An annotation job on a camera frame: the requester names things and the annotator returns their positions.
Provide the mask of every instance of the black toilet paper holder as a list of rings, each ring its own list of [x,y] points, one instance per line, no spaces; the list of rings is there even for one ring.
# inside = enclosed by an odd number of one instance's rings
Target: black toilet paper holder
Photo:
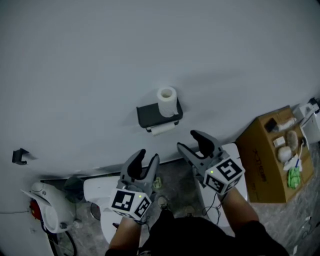
[[[151,129],[147,128],[153,126],[159,126],[171,122],[174,122],[177,126],[179,124],[179,120],[184,116],[179,99],[176,100],[176,109],[178,114],[171,117],[164,117],[160,114],[158,103],[136,107],[139,125],[142,128],[145,128],[148,133],[151,133]]]

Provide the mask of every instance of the white container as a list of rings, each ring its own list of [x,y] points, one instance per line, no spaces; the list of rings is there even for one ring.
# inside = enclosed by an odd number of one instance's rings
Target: white container
[[[313,114],[303,126],[306,139],[309,144],[320,141],[320,113]]]

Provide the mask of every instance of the tiled floor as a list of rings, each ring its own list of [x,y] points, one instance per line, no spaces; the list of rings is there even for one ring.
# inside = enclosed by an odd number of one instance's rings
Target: tiled floor
[[[315,166],[315,175],[293,200],[287,204],[252,203],[268,233],[290,254],[295,245],[298,245],[297,256],[312,256],[320,241],[320,227],[314,229],[315,225],[320,222],[320,149],[318,144],[312,145],[310,152]],[[196,216],[202,216],[203,208],[198,200],[192,172],[187,163],[179,160],[161,165],[159,175],[163,184],[158,195],[164,195],[169,199],[170,209],[175,217],[183,217],[184,207],[188,205],[194,207]],[[84,203],[78,206],[77,214],[84,226],[79,229],[73,228],[70,233],[75,240],[78,255],[103,256],[108,244],[104,240],[100,222],[90,214],[90,204]],[[160,210],[154,203],[146,213],[146,216],[149,216],[150,226],[157,220],[159,214]],[[310,222],[305,221],[308,216],[312,216]],[[232,234],[230,229],[225,228],[224,230],[227,234]],[[148,228],[144,225],[141,244],[148,236]],[[60,245],[71,250],[65,238],[61,239]]]

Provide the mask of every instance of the wire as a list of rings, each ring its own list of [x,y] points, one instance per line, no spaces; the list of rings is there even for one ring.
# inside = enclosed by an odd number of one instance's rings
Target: wire
[[[64,249],[64,250],[66,250],[66,251],[69,251],[69,253],[74,253],[73,251],[71,251],[70,249],[68,249],[68,248],[66,248],[66,247],[63,247],[63,246],[61,246],[60,244],[57,244],[55,241],[53,241],[52,239],[50,239],[50,238],[48,238],[48,240],[49,241],[51,241],[51,242],[53,242],[56,246],[58,246],[59,248],[61,248],[61,249]]]
[[[23,213],[28,213],[28,210],[24,211],[0,211],[0,214],[23,214]]]
[[[67,237],[69,238],[71,244],[72,244],[72,247],[73,247],[73,256],[76,256],[77,255],[77,247],[76,247],[76,244],[75,244],[75,241],[73,240],[72,236],[70,235],[70,233],[68,231],[65,232]]]
[[[311,230],[312,225],[310,223],[310,220],[308,220],[308,224],[310,225],[310,229],[308,231],[303,232],[302,234],[302,240],[305,239],[307,236],[309,236],[313,231],[315,231],[315,229],[320,225],[320,221],[315,225],[315,227]]]
[[[146,216],[145,220],[141,223],[141,225],[146,225],[148,227],[148,232],[149,232],[149,235],[150,235],[150,226],[148,224],[148,220],[149,219],[150,219],[150,216]]]
[[[215,195],[214,195],[212,204],[210,206],[204,207],[202,209],[201,213],[202,213],[203,216],[205,216],[205,215],[207,215],[207,213],[209,212],[209,210],[211,208],[215,208],[216,211],[218,212],[218,219],[216,221],[216,225],[218,225],[219,224],[219,220],[220,220],[220,216],[221,216],[221,212],[219,211],[219,209],[221,208],[221,203],[217,207],[213,206],[214,203],[215,203],[215,200],[216,200],[216,196],[217,196],[217,193],[215,193]]]

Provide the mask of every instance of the shoe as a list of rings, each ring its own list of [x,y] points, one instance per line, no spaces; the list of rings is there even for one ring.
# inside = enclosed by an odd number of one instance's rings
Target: shoe
[[[161,210],[168,210],[168,200],[163,195],[158,198],[158,206]]]
[[[184,209],[184,217],[194,217],[194,216],[195,216],[195,209],[191,205],[188,205]]]

